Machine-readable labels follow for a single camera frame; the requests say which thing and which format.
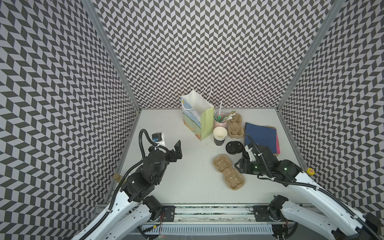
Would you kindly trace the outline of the brown pulp cup carrier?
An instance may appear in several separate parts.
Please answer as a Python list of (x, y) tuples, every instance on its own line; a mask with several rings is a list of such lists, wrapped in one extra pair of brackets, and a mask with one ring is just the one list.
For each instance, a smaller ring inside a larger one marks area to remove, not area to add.
[(233, 167), (232, 161), (227, 155), (219, 155), (213, 160), (215, 169), (224, 175), (224, 181), (229, 189), (237, 191), (246, 182), (244, 176)]

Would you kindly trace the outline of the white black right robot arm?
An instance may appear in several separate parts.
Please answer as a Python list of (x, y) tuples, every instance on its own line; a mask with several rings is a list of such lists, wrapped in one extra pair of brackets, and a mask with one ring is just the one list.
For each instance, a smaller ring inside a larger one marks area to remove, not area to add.
[(301, 167), (290, 160), (278, 160), (267, 146), (248, 144), (235, 163), (242, 174), (278, 183), (308, 200), (321, 211), (309, 211), (288, 198), (276, 195), (263, 215), (280, 222), (284, 219), (303, 225), (329, 240), (378, 240), (381, 221), (363, 214), (337, 199), (318, 185)]

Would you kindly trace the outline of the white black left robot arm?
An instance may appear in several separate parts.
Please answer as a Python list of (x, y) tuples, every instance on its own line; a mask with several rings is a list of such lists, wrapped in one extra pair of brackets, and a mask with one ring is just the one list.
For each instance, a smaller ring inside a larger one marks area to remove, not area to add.
[(167, 166), (182, 159), (182, 145), (177, 141), (173, 150), (152, 145), (149, 154), (142, 151), (142, 159), (125, 173), (106, 208), (74, 240), (121, 240), (146, 222), (163, 217), (163, 206), (151, 192)]

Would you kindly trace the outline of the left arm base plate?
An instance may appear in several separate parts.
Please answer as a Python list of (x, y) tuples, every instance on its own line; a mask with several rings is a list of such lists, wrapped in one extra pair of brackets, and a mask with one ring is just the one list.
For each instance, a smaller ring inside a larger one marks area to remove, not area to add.
[(150, 220), (152, 222), (173, 222), (175, 218), (175, 210), (176, 206), (173, 205), (161, 206), (160, 208), (155, 209)]

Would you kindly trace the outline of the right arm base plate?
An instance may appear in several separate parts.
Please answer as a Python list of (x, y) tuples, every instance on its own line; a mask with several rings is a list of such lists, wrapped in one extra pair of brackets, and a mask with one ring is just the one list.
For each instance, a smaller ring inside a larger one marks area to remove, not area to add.
[(257, 222), (281, 221), (281, 216), (275, 208), (269, 206), (252, 206), (252, 209)]

